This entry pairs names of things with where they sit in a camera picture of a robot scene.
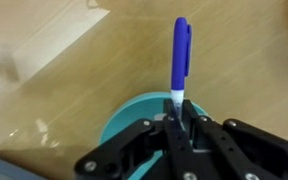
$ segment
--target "bolt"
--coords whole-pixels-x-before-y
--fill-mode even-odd
[[[174,118],[172,116],[169,116],[167,119],[170,120],[170,121],[174,120]]]
[[[90,162],[87,162],[84,166],[85,170],[87,172],[91,172],[91,171],[94,171],[95,168],[96,168],[96,162],[95,161],[90,161]]]
[[[204,117],[204,116],[201,116],[200,119],[201,119],[202,121],[207,121],[207,118]]]
[[[194,173],[186,172],[183,175],[183,179],[184,180],[197,180],[197,177],[196,177],[196,175]]]
[[[234,121],[229,121],[228,123],[232,126],[236,126],[236,122],[234,122]]]
[[[255,174],[252,173],[247,173],[245,174],[245,179],[246,180],[260,180]]]
[[[149,126],[151,123],[150,123],[149,121],[144,121],[143,124],[144,124],[145,126]]]

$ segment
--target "teal bowl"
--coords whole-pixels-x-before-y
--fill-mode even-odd
[[[169,98],[171,98],[170,93],[152,92],[130,99],[122,105],[107,122],[101,135],[100,144],[104,143],[138,119],[147,118],[153,120],[156,114],[163,113],[163,101],[164,99]],[[207,115],[207,113],[197,104],[193,103],[193,106],[199,114]],[[161,152],[156,152],[153,158],[138,168],[129,179],[141,179],[161,155]]]

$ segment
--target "hole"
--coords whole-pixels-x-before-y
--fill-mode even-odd
[[[130,156],[128,154],[124,154],[122,157],[122,165],[123,165],[123,171],[127,172],[130,168]]]
[[[130,157],[130,165],[132,166],[138,166],[139,164],[143,163],[147,158],[149,158],[152,155],[152,152],[147,151],[144,148],[143,144],[136,143],[134,149],[131,152]]]
[[[105,166],[105,171],[107,173],[114,173],[117,170],[117,165],[114,163],[110,163]]]
[[[185,147],[184,147],[184,146],[180,146],[180,147],[178,148],[178,150],[184,151],[184,150],[185,150]]]

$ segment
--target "black metal bracket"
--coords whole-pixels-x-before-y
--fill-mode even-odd
[[[141,119],[82,157],[78,179],[127,179],[156,151],[142,179],[288,180],[288,141],[235,119],[200,116],[189,100],[182,123],[170,99],[163,121]]]

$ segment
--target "marker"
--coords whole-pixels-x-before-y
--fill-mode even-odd
[[[182,119],[185,77],[188,76],[190,66],[191,38],[191,26],[187,24],[185,18],[177,18],[173,39],[171,97],[180,119]]]

